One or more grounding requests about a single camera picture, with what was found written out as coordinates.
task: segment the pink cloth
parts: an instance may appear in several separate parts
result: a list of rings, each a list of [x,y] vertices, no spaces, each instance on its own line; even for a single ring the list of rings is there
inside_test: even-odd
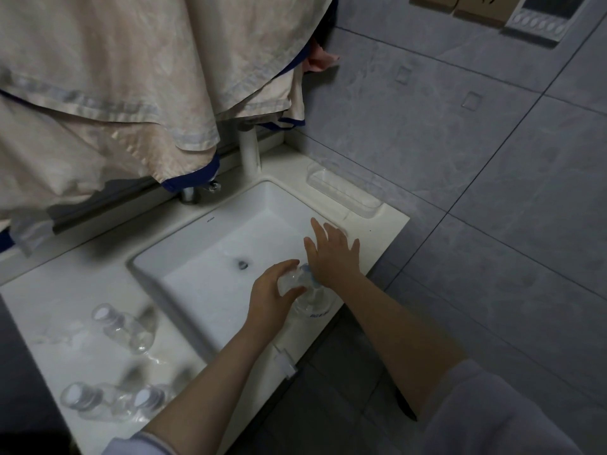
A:
[[[304,73],[307,71],[324,71],[336,65],[339,56],[326,52],[314,38],[312,38],[311,46],[309,56],[303,61]]]

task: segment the white sink basin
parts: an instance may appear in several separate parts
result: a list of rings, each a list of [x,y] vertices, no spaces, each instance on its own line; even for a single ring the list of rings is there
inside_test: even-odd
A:
[[[208,363],[242,327],[254,280],[279,261],[307,261],[303,238],[313,236],[313,216],[325,220],[265,181],[154,244],[129,268]]]

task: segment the white countertop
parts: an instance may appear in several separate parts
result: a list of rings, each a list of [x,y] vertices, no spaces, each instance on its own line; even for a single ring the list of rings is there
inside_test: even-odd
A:
[[[353,214],[305,182],[311,163],[283,145],[262,156],[262,175],[254,182],[245,181],[240,168],[232,169],[218,178],[223,186],[221,193],[204,193],[200,204],[184,206],[172,199],[1,286],[0,294],[54,399],[58,402],[61,391],[76,381],[131,386],[141,382],[173,383],[178,378],[183,382],[204,368],[204,361],[167,316],[155,308],[126,263],[260,181],[277,184],[348,236],[359,237],[360,269],[368,272],[408,217],[386,204],[372,219]],[[92,309],[106,302],[135,315],[145,310],[154,313],[156,341],[147,353],[130,354],[92,325]],[[299,360],[338,308],[317,320],[291,319],[274,344]],[[221,451],[229,447],[284,378],[273,362],[274,355],[270,346],[255,365]],[[138,421],[85,421],[75,411],[59,408],[83,454],[101,453],[112,437],[129,437],[144,425]]]

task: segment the soap dish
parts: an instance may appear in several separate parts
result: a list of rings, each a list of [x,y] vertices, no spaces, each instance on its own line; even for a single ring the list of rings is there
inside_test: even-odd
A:
[[[308,166],[306,182],[342,206],[364,218],[373,218],[383,204],[356,185],[314,162]]]

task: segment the clear plastic bottle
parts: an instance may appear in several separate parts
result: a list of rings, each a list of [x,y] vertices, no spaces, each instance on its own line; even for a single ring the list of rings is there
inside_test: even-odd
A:
[[[175,391],[169,385],[148,385],[140,390],[133,399],[136,410],[147,420],[154,418],[175,397]]]
[[[123,422],[137,412],[132,399],[132,393],[114,385],[100,383],[90,386],[76,382],[63,390],[59,401],[65,407],[77,410],[80,418],[85,420]]]
[[[278,279],[278,292],[285,295],[292,288],[300,286],[307,290],[303,295],[295,299],[294,310],[301,316],[307,318],[319,318],[327,314],[337,295],[330,289],[322,286],[314,279],[310,266],[304,263],[299,268],[289,271]]]
[[[92,317],[103,325],[105,335],[134,354],[146,352],[154,343],[154,334],[146,330],[134,316],[120,313],[109,303],[95,308]]]

